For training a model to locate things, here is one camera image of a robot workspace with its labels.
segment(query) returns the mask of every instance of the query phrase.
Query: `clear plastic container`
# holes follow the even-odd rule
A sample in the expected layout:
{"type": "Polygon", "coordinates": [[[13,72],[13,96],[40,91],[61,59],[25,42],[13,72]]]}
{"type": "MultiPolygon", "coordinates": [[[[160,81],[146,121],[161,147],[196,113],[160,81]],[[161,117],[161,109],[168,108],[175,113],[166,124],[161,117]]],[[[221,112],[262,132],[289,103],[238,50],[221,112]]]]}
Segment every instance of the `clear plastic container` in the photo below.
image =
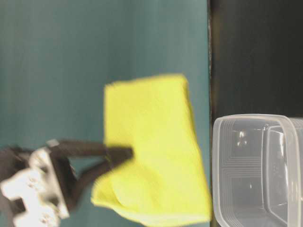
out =
{"type": "Polygon", "coordinates": [[[222,227],[303,227],[303,119],[218,118],[213,134],[214,213],[222,227]]]}

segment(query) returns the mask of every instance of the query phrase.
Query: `black panel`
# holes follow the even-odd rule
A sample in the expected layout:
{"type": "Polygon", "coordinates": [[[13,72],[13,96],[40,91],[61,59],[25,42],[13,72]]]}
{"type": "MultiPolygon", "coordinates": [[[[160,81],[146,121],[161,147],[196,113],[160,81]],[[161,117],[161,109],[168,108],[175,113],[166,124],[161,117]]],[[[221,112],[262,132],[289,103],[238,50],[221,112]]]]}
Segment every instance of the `black panel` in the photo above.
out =
{"type": "Polygon", "coordinates": [[[213,0],[212,117],[303,116],[303,2],[213,0]]]}

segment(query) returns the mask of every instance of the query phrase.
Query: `teal surface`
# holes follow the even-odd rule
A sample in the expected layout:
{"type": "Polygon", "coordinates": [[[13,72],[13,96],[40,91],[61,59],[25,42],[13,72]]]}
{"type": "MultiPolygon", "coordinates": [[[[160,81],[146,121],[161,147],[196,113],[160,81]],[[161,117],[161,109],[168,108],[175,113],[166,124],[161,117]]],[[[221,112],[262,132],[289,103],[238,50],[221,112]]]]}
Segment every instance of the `teal surface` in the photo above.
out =
{"type": "MultiPolygon", "coordinates": [[[[206,0],[0,0],[0,146],[102,141],[106,83],[183,72],[209,181],[207,45],[206,0]]],[[[93,207],[88,190],[62,223],[82,226],[141,225],[93,207]]]]}

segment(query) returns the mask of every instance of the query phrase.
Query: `robotic arm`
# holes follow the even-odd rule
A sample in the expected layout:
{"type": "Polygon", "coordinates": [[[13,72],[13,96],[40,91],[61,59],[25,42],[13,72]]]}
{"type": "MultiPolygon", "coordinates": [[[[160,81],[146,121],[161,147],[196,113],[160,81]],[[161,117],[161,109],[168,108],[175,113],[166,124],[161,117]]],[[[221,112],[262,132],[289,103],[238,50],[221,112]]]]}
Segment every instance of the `robotic arm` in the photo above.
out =
{"type": "Polygon", "coordinates": [[[85,188],[99,176],[131,159],[131,148],[101,143],[51,140],[34,152],[0,151],[2,210],[13,227],[58,227],[76,209],[85,188]],[[103,157],[104,161],[73,174],[68,157],[103,157]]]}

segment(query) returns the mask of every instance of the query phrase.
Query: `yellow sponge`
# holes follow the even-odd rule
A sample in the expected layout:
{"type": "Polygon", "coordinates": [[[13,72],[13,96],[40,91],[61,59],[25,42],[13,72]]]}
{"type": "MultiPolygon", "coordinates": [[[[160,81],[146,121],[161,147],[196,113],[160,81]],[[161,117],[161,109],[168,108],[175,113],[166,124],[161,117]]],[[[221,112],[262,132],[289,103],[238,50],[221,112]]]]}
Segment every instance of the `yellow sponge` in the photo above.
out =
{"type": "Polygon", "coordinates": [[[107,85],[104,118],[104,143],[131,146],[134,158],[96,180],[93,204],[151,227],[211,219],[183,75],[107,85]]]}

